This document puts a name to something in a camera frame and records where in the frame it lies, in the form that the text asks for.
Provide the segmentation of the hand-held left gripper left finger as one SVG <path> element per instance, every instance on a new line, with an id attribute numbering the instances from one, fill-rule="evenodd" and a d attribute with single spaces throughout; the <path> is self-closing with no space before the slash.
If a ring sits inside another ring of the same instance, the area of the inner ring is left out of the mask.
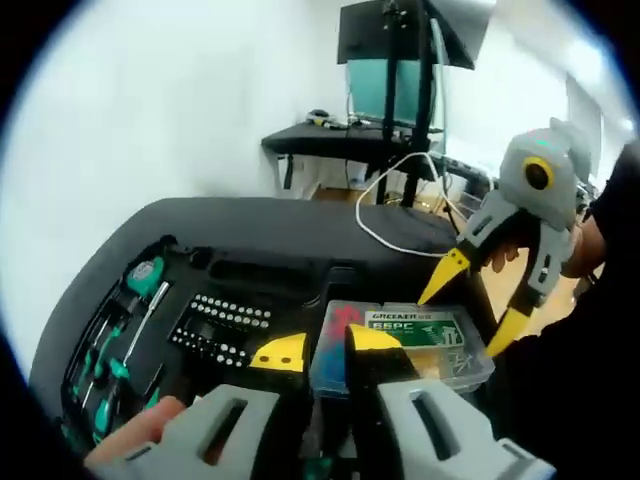
<path id="1" fill-rule="evenodd" d="M 308 425 L 308 337 L 259 347 L 248 367 L 119 459 L 120 479 L 297 479 Z"/>

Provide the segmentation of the person's right hand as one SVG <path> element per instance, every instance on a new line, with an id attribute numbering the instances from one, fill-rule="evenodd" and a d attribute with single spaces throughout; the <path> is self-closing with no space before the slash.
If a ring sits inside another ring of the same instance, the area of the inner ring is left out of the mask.
<path id="1" fill-rule="evenodd" d="M 563 263 L 561 275 L 566 278 L 587 276 L 605 261 L 606 243 L 593 216 L 585 222 L 575 224 L 571 232 L 573 251 Z M 525 248 L 527 242 L 523 237 L 514 237 L 503 242 L 484 261 L 483 266 L 491 266 L 495 273 L 500 273 L 508 262 L 514 261 L 518 251 Z"/>

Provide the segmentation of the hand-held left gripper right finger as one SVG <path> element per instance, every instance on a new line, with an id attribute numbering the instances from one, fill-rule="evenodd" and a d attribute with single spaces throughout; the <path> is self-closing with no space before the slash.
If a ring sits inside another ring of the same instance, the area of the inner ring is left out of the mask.
<path id="1" fill-rule="evenodd" d="M 556 469 L 508 438 L 449 386 L 423 378 L 391 335 L 345 329 L 352 435 L 364 479 L 552 479 Z"/>

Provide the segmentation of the person's left hand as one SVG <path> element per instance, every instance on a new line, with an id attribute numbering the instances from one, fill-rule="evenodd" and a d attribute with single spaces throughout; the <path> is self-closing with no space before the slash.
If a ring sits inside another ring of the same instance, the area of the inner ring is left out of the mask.
<path id="1" fill-rule="evenodd" d="M 108 435 L 84 459 L 86 467 L 95 467 L 137 449 L 149 442 L 158 443 L 165 425 L 186 409 L 173 396 L 163 397 L 155 406 L 134 416 L 125 425 Z"/>

